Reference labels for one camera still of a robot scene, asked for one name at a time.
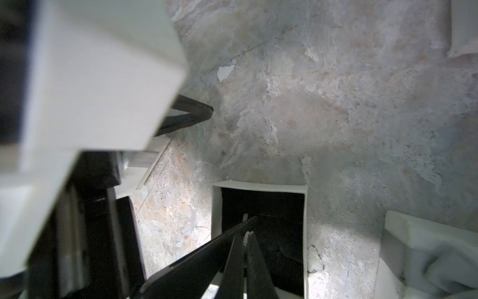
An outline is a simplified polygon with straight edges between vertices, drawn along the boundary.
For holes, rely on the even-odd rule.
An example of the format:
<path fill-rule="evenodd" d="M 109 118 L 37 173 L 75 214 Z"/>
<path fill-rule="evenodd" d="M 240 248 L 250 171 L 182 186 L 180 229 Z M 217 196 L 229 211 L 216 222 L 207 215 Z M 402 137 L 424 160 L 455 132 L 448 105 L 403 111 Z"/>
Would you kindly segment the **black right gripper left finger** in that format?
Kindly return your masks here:
<path fill-rule="evenodd" d="M 242 299 L 244 292 L 243 236 L 234 236 L 225 269 L 214 299 Z"/>

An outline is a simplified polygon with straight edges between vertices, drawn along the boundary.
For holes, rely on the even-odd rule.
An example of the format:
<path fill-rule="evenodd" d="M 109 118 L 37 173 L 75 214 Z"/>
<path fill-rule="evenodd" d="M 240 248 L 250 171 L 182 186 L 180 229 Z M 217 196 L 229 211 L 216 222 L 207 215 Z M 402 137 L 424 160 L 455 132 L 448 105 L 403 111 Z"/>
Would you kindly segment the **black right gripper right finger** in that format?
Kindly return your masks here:
<path fill-rule="evenodd" d="M 271 275 L 254 232 L 247 232 L 246 291 L 248 299 L 278 299 Z"/>

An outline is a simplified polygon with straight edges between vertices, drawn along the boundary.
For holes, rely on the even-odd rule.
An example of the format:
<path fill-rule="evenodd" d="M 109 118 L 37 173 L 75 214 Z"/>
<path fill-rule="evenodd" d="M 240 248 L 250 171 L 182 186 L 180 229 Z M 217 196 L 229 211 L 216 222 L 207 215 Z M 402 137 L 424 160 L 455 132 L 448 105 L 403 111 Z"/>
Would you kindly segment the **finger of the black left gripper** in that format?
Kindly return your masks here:
<path fill-rule="evenodd" d="M 158 137 L 183 128 L 192 127 L 198 123 L 209 120 L 214 113 L 212 106 L 184 95 L 178 95 L 171 108 L 183 112 L 183 114 L 167 116 L 154 136 Z"/>
<path fill-rule="evenodd" d="M 251 230 L 254 216 L 220 234 L 210 242 L 150 276 L 139 289 L 137 299 L 199 299 L 225 265 L 234 237 Z"/>

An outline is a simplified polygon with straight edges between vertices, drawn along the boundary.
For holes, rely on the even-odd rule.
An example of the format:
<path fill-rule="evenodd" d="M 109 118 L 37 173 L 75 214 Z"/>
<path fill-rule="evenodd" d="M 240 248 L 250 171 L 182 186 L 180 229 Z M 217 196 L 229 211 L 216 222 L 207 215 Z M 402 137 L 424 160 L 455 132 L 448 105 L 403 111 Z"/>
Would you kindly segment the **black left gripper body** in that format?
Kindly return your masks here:
<path fill-rule="evenodd" d="M 4 299 L 138 299 L 146 275 L 131 199 L 117 198 L 120 154 L 82 153 Z"/>

